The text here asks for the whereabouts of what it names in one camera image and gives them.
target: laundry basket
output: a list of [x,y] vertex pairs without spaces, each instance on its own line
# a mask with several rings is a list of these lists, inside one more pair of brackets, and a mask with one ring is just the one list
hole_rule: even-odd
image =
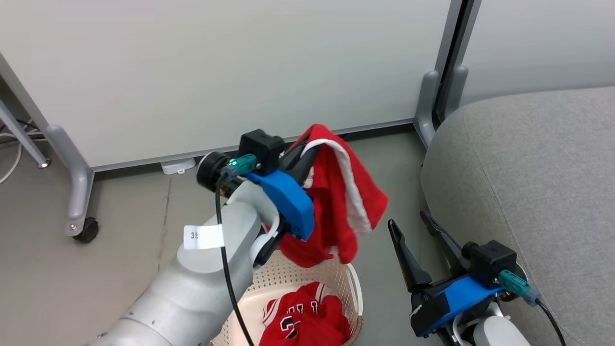
[[[270,300],[295,292],[301,286],[314,281],[326,284],[342,301],[343,312],[350,323],[352,334],[344,346],[354,344],[363,325],[363,297],[357,273],[352,265],[341,264],[339,259],[335,258],[312,268],[301,268],[280,251],[275,251],[263,270],[256,274],[252,285],[238,303],[255,345],[260,342],[264,331],[263,307]],[[212,344],[213,346],[248,344],[235,313],[226,320],[222,332],[212,340]]]

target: gray sofa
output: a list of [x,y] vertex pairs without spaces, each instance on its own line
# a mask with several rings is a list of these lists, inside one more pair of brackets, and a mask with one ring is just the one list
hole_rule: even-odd
[[[436,132],[421,183],[460,244],[516,250],[568,345],[615,345],[615,87],[462,107]],[[531,345],[559,345],[539,308],[502,309]]]

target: whiteboard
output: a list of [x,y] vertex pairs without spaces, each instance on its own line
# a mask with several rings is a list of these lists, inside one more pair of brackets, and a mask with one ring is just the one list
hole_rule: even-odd
[[499,95],[615,85],[612,0],[483,0],[461,105]]
[[3,0],[0,53],[90,167],[414,116],[447,0]]

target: white label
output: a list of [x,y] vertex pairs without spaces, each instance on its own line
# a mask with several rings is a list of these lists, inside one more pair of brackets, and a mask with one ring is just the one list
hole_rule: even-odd
[[222,225],[184,226],[184,249],[215,249],[223,246]]

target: green connector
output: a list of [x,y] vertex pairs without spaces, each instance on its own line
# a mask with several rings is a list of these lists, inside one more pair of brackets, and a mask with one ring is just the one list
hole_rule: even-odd
[[500,286],[506,291],[522,297],[531,306],[536,306],[536,299],[540,298],[540,293],[533,289],[527,281],[521,279],[510,270],[500,272],[498,280]]
[[256,156],[252,154],[243,155],[240,158],[234,159],[229,164],[222,168],[222,174],[226,174],[229,179],[239,175],[245,175],[256,169]]

